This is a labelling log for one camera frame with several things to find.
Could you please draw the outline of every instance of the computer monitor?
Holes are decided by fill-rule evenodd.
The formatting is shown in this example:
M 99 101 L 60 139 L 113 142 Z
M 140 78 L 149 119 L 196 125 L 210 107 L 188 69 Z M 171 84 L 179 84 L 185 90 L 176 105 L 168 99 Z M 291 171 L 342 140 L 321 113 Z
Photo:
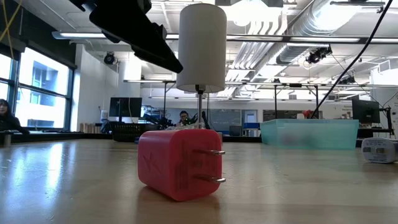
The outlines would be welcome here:
M 142 98 L 112 97 L 109 116 L 119 117 L 119 122 L 122 121 L 122 117 L 139 118 L 141 117 L 141 104 Z
M 360 123 L 380 123 L 379 103 L 366 100 L 352 100 L 353 119 Z

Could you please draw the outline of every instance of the person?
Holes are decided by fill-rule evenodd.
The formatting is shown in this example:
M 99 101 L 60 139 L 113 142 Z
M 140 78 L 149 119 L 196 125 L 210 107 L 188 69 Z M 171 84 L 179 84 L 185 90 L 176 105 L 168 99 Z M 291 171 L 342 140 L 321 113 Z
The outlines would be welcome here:
M 188 125 L 189 115 L 186 111 L 180 112 L 180 121 L 178 122 L 178 126 Z
M 22 134 L 29 134 L 27 129 L 21 127 L 18 118 L 11 114 L 9 108 L 8 102 L 0 99 L 0 131 L 16 130 Z

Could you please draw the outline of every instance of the dark hair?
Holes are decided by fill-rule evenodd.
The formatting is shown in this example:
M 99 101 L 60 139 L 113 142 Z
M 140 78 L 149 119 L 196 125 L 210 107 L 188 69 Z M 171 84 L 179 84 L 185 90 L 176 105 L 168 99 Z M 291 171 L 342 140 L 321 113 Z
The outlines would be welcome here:
M 185 113 L 185 114 L 188 115 L 188 112 L 186 112 L 186 111 L 181 111 L 181 112 L 180 112 L 180 116 L 181 116 L 181 114 L 183 114 L 183 113 Z
M 10 104 L 8 104 L 7 100 L 0 99 L 0 105 L 7 106 L 7 112 L 6 112 L 5 116 L 9 116 L 10 115 Z

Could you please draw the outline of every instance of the white device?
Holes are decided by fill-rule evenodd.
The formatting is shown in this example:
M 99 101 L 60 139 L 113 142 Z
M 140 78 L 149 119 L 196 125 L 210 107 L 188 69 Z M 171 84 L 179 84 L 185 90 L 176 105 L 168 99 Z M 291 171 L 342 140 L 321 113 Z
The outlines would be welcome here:
M 398 140 L 367 138 L 362 141 L 362 154 L 369 162 L 391 163 L 398 160 Z

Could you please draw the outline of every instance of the plastic container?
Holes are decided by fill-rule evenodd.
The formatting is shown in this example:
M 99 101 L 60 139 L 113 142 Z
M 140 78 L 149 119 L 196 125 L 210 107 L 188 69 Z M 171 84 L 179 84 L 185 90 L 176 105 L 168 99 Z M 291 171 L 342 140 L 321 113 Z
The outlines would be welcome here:
M 355 149 L 352 119 L 274 119 L 261 123 L 262 143 L 293 149 Z
M 138 144 L 138 178 L 176 201 L 204 197 L 221 182 L 221 140 L 206 129 L 148 131 Z

